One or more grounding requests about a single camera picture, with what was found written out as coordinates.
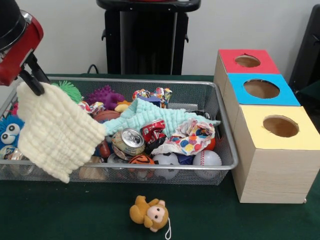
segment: toy keychain loop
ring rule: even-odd
[[[170,240],[171,239],[171,223],[170,223],[170,217],[168,218],[168,221],[169,221],[169,228],[168,228],[168,231],[166,231],[165,233],[165,239],[166,240]]]

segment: white wall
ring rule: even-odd
[[[95,0],[16,0],[42,24],[36,50],[47,73],[84,73],[96,64],[107,71],[101,41],[104,10]],[[189,13],[189,44],[182,73],[213,75],[219,48],[267,49],[288,80],[311,9],[317,0],[202,0]]]
[[[218,49],[266,49],[288,81],[318,0],[202,0],[189,13],[183,74],[212,75]]]

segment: metal basket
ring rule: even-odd
[[[170,88],[173,94],[168,108],[183,108],[187,111],[202,110],[221,121],[215,129],[216,146],[214,148],[221,158],[221,166],[87,163],[72,172],[71,182],[219,185],[228,170],[235,168],[238,164],[238,154],[222,96],[219,88],[212,82],[73,77],[50,77],[50,80],[53,83],[68,80],[80,90],[83,96],[87,96],[97,88],[110,85],[127,100],[132,99],[135,90],[153,91],[157,87]],[[16,100],[17,95],[14,90],[0,109],[0,116],[5,117],[6,110],[10,109]],[[161,175],[166,171],[175,177],[165,179]],[[200,177],[201,173],[209,173],[213,178]],[[57,181],[28,160],[0,160],[0,180]]]

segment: green spiky ball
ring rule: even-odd
[[[82,101],[82,95],[78,88],[75,87],[71,82],[65,80],[65,81],[59,81],[58,83],[53,83],[52,85],[55,85],[59,87],[62,91],[64,91],[68,96],[76,103]]]

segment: circular hole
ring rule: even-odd
[[[258,67],[261,64],[258,58],[246,54],[237,56],[235,62],[246,68]]]
[[[243,86],[248,94],[260,99],[272,99],[280,93],[280,89],[276,85],[262,79],[246,81]]]
[[[268,116],[263,121],[265,129],[283,138],[290,138],[299,132],[298,124],[285,116]]]

